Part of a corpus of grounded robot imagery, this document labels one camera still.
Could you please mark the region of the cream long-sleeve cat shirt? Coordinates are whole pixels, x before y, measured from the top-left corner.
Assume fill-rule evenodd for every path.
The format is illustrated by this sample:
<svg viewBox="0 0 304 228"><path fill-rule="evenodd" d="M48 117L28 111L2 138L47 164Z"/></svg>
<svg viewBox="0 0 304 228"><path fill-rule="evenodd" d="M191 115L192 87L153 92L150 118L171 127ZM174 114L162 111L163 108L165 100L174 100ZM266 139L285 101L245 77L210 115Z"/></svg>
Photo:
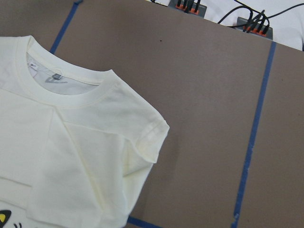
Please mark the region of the cream long-sleeve cat shirt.
<svg viewBox="0 0 304 228"><path fill-rule="evenodd" d="M168 131L114 71L2 37L1 227L124 227Z"/></svg>

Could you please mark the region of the brown paper table cover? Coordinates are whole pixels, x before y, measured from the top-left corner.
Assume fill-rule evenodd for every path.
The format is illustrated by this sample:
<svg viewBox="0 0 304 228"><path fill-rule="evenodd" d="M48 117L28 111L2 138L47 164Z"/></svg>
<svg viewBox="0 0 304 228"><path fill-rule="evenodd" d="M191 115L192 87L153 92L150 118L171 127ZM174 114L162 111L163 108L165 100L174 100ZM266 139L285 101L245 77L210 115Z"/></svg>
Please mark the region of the brown paper table cover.
<svg viewBox="0 0 304 228"><path fill-rule="evenodd" d="M1 1L0 38L25 36L168 124L123 228L303 227L302 52L145 0Z"/></svg>

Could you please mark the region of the grey usb hub orange ports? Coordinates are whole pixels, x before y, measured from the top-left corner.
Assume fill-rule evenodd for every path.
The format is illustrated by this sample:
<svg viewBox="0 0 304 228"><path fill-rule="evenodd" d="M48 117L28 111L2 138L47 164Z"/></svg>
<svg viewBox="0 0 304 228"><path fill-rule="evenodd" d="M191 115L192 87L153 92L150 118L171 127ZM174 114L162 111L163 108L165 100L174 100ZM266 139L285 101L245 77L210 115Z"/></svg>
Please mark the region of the grey usb hub orange ports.
<svg viewBox="0 0 304 228"><path fill-rule="evenodd" d="M245 33L273 40L273 28L270 27L269 19L265 14L254 16L251 22L248 22L245 18L238 17L236 29Z"/></svg>

